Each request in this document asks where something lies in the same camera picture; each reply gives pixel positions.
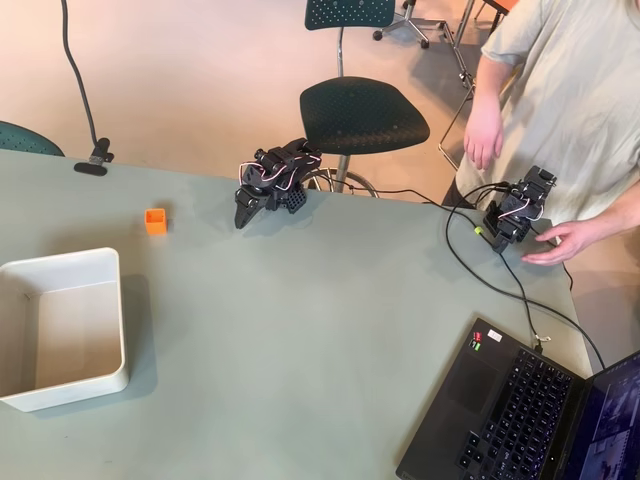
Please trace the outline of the person's right hand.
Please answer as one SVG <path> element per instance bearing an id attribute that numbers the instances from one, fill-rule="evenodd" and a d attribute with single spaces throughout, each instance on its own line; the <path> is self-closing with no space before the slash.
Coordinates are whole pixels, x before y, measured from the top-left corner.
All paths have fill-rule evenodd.
<path id="1" fill-rule="evenodd" d="M 503 146 L 500 110 L 473 109 L 466 125 L 464 150 L 478 170 L 486 170 L 497 159 Z"/>

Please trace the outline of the person's left hand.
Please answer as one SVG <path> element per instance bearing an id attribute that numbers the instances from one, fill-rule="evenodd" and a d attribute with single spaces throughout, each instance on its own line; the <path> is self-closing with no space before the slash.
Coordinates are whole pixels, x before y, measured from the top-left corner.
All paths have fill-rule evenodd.
<path id="1" fill-rule="evenodd" d="M 541 243 L 558 239 L 559 243 L 557 245 L 546 252 L 524 255 L 522 261 L 542 266 L 561 264 L 573 258 L 598 238 L 597 229 L 592 225 L 591 221 L 563 223 L 535 237 L 535 240 Z"/>

